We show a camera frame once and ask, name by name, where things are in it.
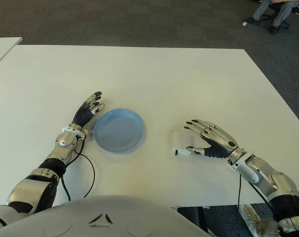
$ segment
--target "black shoe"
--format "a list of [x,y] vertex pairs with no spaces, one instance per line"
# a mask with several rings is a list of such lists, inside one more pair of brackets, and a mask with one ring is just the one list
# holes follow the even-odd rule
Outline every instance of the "black shoe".
[[248,18],[248,19],[246,19],[244,21],[247,22],[247,23],[249,23],[249,24],[260,25],[260,21],[255,20],[253,17]]
[[270,33],[276,33],[279,31],[279,27],[271,26],[268,30]]

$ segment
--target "small white object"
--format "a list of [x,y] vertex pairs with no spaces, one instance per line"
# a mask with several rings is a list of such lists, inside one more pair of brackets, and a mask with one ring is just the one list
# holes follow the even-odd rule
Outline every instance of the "small white object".
[[172,134],[172,147],[173,153],[175,156],[178,154],[190,154],[187,151],[187,146],[192,146],[193,138],[191,133],[188,132],[173,132]]

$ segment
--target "robotic hand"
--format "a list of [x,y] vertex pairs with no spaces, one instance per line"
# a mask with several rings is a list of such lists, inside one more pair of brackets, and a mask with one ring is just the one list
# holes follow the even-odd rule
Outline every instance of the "robotic hand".
[[55,139],[55,148],[44,162],[18,183],[10,193],[7,204],[0,205],[0,228],[26,216],[52,207],[59,179],[66,172],[70,154],[79,139],[85,139],[83,127],[104,108],[98,100],[101,92],[88,97],[76,112],[71,124],[62,128]]
[[267,197],[280,235],[299,237],[299,192],[292,179],[253,153],[239,148],[235,139],[217,125],[198,119],[186,123],[184,128],[211,145],[209,148],[189,146],[187,150],[208,157],[228,158],[228,166]]

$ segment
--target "white table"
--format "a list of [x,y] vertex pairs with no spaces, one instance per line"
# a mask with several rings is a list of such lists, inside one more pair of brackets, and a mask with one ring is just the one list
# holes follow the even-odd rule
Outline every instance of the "white table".
[[21,41],[21,37],[0,38],[0,61],[16,44],[19,44]]
[[[169,206],[236,204],[238,174],[225,159],[172,153],[172,133],[195,118],[224,128],[299,188],[299,120],[244,50],[17,45],[0,64],[0,204],[98,90],[106,104],[98,117],[132,109],[146,124],[146,138],[134,153],[114,157],[89,135],[83,153],[98,167],[92,195]],[[68,168],[73,199],[86,193],[91,175],[84,159]],[[54,204],[66,200],[59,185]],[[262,200],[243,182],[241,203],[255,202]]]

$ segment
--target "person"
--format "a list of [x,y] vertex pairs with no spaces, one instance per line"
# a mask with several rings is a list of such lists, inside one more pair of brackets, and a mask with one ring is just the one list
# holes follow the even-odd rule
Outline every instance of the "person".
[[281,22],[290,15],[292,8],[299,5],[299,0],[264,0],[260,7],[254,12],[253,17],[247,19],[246,22],[259,25],[260,17],[264,13],[264,11],[267,10],[269,5],[279,2],[283,2],[280,12],[277,17],[273,19],[272,26],[268,29],[272,33],[278,31]]

